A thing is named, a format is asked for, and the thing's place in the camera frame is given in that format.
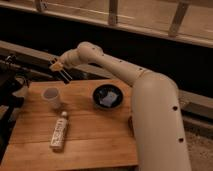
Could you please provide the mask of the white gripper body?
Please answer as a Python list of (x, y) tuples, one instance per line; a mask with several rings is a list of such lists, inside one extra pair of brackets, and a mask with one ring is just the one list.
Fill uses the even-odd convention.
[(72, 68), (78, 63), (78, 54), (76, 50), (68, 50), (59, 57), (59, 61), (65, 68)]

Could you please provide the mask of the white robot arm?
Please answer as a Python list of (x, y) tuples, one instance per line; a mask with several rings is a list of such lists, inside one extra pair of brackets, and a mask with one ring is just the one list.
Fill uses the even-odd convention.
[(179, 90), (168, 76), (118, 59), (90, 43), (50, 61), (50, 70), (66, 76), (94, 63), (132, 88), (131, 112), (139, 171), (192, 171), (183, 126)]

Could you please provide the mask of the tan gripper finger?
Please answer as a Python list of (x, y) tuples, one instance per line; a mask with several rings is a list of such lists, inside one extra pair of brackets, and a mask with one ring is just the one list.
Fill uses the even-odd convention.
[(62, 69), (63, 69), (63, 63), (59, 59), (53, 58), (50, 61), (50, 70), (51, 71), (56, 72), (56, 71), (61, 71)]

